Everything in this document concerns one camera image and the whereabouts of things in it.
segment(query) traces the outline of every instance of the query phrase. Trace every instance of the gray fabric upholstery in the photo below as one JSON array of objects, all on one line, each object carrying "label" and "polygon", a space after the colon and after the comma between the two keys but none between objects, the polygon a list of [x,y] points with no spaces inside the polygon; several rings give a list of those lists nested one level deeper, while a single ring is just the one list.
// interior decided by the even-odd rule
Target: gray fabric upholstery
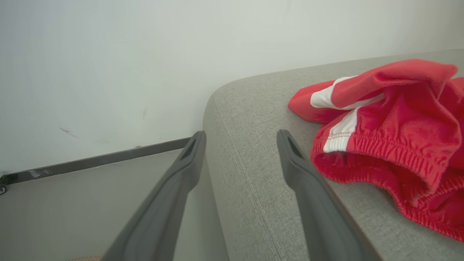
[{"label": "gray fabric upholstery", "polygon": [[[319,129],[287,108],[296,91],[410,58],[464,70],[464,50],[419,53],[259,75],[231,82],[211,96],[203,120],[206,157],[231,261],[309,259],[276,145],[277,131],[287,129],[309,155]],[[365,183],[329,184],[384,260],[464,259],[464,243],[404,218],[387,192]]]}]

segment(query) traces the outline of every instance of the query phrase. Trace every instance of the baseboard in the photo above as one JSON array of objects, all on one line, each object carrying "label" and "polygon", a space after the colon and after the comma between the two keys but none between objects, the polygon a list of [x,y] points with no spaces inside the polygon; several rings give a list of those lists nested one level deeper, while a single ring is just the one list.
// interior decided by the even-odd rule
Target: baseboard
[{"label": "baseboard", "polygon": [[156,153],[161,153],[170,150],[182,149],[187,144],[190,138],[180,140],[168,141],[165,143],[144,146],[131,150],[124,150],[107,155],[81,159],[53,166],[38,168],[34,170],[27,170],[17,173],[12,173],[1,177],[0,183],[13,184],[38,178],[54,176],[64,173],[69,173],[77,170],[84,170],[94,168],[105,164],[115,163],[123,160],[134,159],[138,157],[148,156]]}]

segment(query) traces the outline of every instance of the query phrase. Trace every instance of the sofa seam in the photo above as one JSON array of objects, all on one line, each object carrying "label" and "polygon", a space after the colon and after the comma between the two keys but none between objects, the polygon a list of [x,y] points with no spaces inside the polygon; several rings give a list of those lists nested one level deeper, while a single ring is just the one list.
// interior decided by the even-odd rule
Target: sofa seam
[{"label": "sofa seam", "polygon": [[[216,111],[217,111],[218,114],[219,114],[219,117],[220,117],[220,120],[221,120],[221,122],[222,122],[222,124],[223,124],[223,126],[224,126],[224,129],[226,130],[227,143],[229,143],[229,146],[230,146],[230,145],[231,145],[231,143],[229,142],[229,141],[230,141],[230,135],[229,135],[229,133],[228,133],[228,131],[227,131],[226,125],[224,124],[224,119],[223,119],[223,117],[222,117],[222,115],[221,115],[221,113],[220,113],[220,111],[219,111],[219,109],[218,109],[218,106],[217,106],[217,104],[216,104],[216,101],[215,101],[214,97],[213,97],[212,101],[213,101],[213,103],[214,103],[214,107],[216,107]],[[256,213],[256,217],[258,218],[259,225],[261,226],[261,229],[263,230],[264,236],[265,236],[265,238],[266,238],[266,240],[267,240],[267,243],[269,244],[269,248],[271,249],[272,255],[274,256],[274,259],[277,261],[277,259],[276,259],[276,254],[274,253],[274,250],[272,249],[271,242],[269,241],[269,237],[267,236],[266,230],[264,229],[264,226],[263,226],[263,224],[262,224],[262,222],[261,222],[261,220],[260,220],[260,218],[259,218],[259,214],[258,214],[258,212],[256,211],[257,207],[255,206],[255,204],[254,204],[254,202],[253,202],[253,199],[252,199],[250,190],[248,190],[248,188],[247,188],[247,186],[246,186],[246,183],[244,182],[244,178],[242,177],[242,171],[241,171],[240,167],[237,168],[237,171],[240,173],[240,175],[239,175],[239,176],[240,176],[240,180],[241,180],[242,183],[243,183],[243,187],[246,189],[248,198],[250,199],[250,202],[251,202],[251,204],[252,204],[252,206],[253,206],[253,210],[254,210],[255,213]]]},{"label": "sofa seam", "polygon": [[[277,244],[277,246],[278,246],[280,252],[282,253],[282,258],[283,258],[285,261],[287,261],[287,259],[285,258],[284,251],[283,251],[282,248],[280,247],[280,244],[279,244],[279,242],[278,242],[278,240],[277,240],[277,237],[276,237],[276,235],[275,235],[275,233],[274,233],[274,230],[272,229],[272,226],[271,226],[271,224],[269,223],[269,219],[267,218],[266,212],[264,211],[264,208],[263,208],[263,206],[261,205],[261,202],[259,201],[258,195],[256,194],[256,190],[254,189],[254,186],[253,186],[253,184],[252,184],[251,181],[250,181],[250,177],[249,177],[249,175],[248,175],[248,173],[247,173],[247,171],[246,171],[246,169],[245,169],[245,167],[244,167],[244,165],[243,165],[242,158],[241,158],[240,154],[237,153],[237,149],[235,148],[235,145],[234,145],[233,143],[230,142],[230,141],[231,141],[231,138],[230,138],[230,135],[229,135],[229,131],[228,131],[227,128],[226,128],[226,125],[225,125],[225,123],[224,123],[224,118],[222,117],[222,114],[221,114],[221,112],[220,112],[220,110],[219,110],[219,107],[218,107],[218,105],[217,105],[217,103],[216,103],[216,99],[215,99],[214,97],[212,97],[212,99],[213,99],[214,107],[216,108],[216,111],[218,112],[219,117],[220,117],[220,120],[221,120],[221,122],[222,122],[222,124],[223,124],[223,126],[224,126],[225,131],[226,131],[228,143],[229,143],[229,145],[232,145],[235,154],[238,156],[239,163],[240,163],[240,168],[238,168],[238,171],[241,173],[241,175],[240,175],[241,180],[242,180],[242,182],[243,182],[243,184],[244,184],[244,186],[245,186],[245,189],[247,190],[248,198],[250,199],[250,201],[251,201],[251,203],[252,203],[252,205],[253,205],[253,207],[254,207],[254,209],[255,209],[255,213],[256,213],[256,215],[257,215],[259,224],[261,225],[261,228],[263,229],[264,234],[266,235],[267,233],[266,233],[266,231],[264,230],[264,226],[263,226],[262,223],[261,223],[261,220],[260,220],[260,218],[259,218],[259,214],[258,214],[258,212],[256,211],[256,206],[254,205],[253,199],[252,199],[252,197],[250,196],[251,193],[248,191],[248,188],[247,188],[247,186],[246,186],[246,184],[245,184],[245,182],[244,182],[244,178],[243,178],[244,175],[243,175],[243,174],[245,174],[245,175],[247,176],[247,178],[245,178],[245,180],[246,180],[246,181],[248,182],[248,184],[250,185],[250,187],[251,187],[251,189],[252,189],[252,190],[251,190],[251,189],[250,189],[250,190],[251,190],[252,193],[254,193],[254,195],[255,195],[255,197],[256,197],[256,200],[258,201],[258,204],[259,204],[259,206],[260,206],[260,208],[261,208],[261,210],[262,210],[262,212],[263,212],[263,216],[265,217],[266,222],[267,222],[268,225],[269,225],[269,229],[270,229],[270,231],[271,231],[271,234],[272,234],[272,236],[274,237],[274,239],[276,240],[276,244]],[[267,239],[268,244],[269,244],[269,246],[270,246],[270,248],[271,248],[272,254],[274,255],[274,258],[275,258],[275,253],[274,253],[274,251],[273,251],[273,249],[272,249],[273,247],[271,246],[270,241],[269,241],[269,238],[268,238],[267,236],[266,236],[266,239]]]}]

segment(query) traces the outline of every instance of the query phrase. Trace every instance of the clothing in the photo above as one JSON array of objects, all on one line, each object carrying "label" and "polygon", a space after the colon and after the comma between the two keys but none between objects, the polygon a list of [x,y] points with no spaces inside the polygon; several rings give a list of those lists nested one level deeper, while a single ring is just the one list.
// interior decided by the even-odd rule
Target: clothing
[{"label": "clothing", "polygon": [[464,241],[464,78],[411,59],[300,89],[289,108],[324,125],[311,161],[327,178],[386,189],[412,221]]}]

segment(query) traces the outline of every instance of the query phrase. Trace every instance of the floor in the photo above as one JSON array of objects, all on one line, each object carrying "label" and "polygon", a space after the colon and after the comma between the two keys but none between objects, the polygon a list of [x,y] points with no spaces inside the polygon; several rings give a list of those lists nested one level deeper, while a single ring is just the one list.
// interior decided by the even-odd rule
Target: floor
[{"label": "floor", "polygon": [[[180,151],[9,186],[0,196],[0,260],[103,255]],[[187,199],[174,260],[228,260],[206,162]]]}]

